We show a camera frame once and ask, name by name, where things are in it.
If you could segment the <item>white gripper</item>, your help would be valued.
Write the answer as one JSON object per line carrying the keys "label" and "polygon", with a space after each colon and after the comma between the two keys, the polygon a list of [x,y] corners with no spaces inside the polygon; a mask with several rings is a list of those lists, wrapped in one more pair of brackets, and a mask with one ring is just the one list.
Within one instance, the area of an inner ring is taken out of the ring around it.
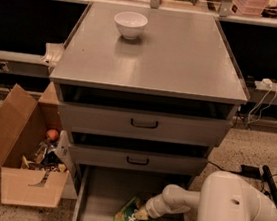
{"label": "white gripper", "polygon": [[140,208],[134,212],[135,219],[144,221],[148,218],[160,218],[170,211],[170,207],[164,201],[162,195],[155,195],[145,203],[145,208]]}

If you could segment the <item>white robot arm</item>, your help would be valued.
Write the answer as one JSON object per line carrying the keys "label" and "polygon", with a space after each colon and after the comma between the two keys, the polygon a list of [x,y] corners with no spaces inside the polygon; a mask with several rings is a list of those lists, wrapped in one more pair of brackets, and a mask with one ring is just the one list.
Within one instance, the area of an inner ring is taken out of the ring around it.
{"label": "white robot arm", "polygon": [[175,184],[149,199],[135,213],[142,221],[197,209],[197,221],[277,221],[277,207],[240,176],[216,171],[207,176],[200,191]]}

